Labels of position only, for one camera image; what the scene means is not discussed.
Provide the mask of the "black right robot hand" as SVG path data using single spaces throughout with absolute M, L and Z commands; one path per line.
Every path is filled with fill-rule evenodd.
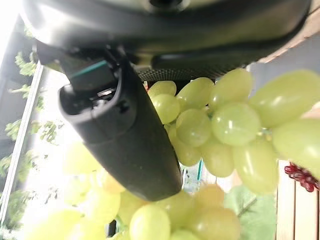
M 182 174 L 143 82 L 211 80 L 278 50 L 309 0 L 23 0 L 42 65 L 69 80 L 62 115 L 97 161 L 147 201 L 178 193 Z

